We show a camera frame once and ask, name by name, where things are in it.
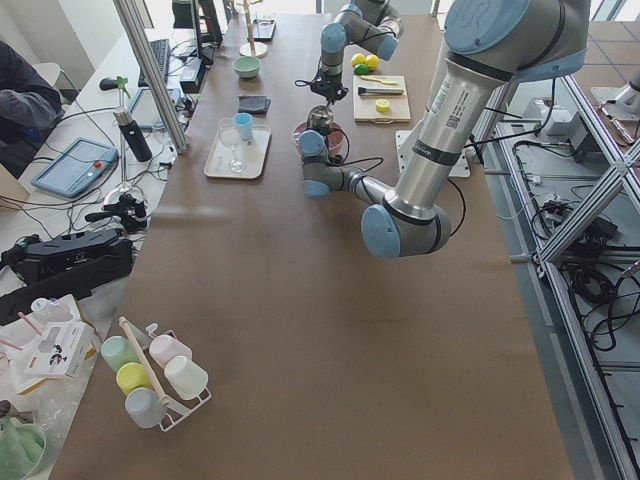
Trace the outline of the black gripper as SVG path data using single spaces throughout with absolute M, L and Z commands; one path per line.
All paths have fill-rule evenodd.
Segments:
M 322 96 L 327 102 L 337 102 L 348 94 L 348 88 L 342 84 L 341 75 L 330 75 L 318 71 L 311 80 L 297 79 L 296 87 L 308 86 L 315 94 Z

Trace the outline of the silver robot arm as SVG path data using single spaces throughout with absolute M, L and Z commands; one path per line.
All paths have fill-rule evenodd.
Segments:
M 349 91 L 342 84 L 345 48 L 358 45 L 382 60 L 389 60 L 403 32 L 403 21 L 389 1 L 350 1 L 321 31 L 321 55 L 314 78 L 296 80 L 294 85 L 309 86 L 328 104 L 334 104 Z
M 379 258 L 440 249 L 451 235 L 451 223 L 435 200 L 491 94 L 504 84 L 579 70 L 589 8 L 587 1 L 454 2 L 436 68 L 442 83 L 411 133 L 413 145 L 396 185 L 331 164 L 328 131 L 309 121 L 299 137 L 305 194 L 322 198 L 349 191 L 368 203 L 361 232 Z

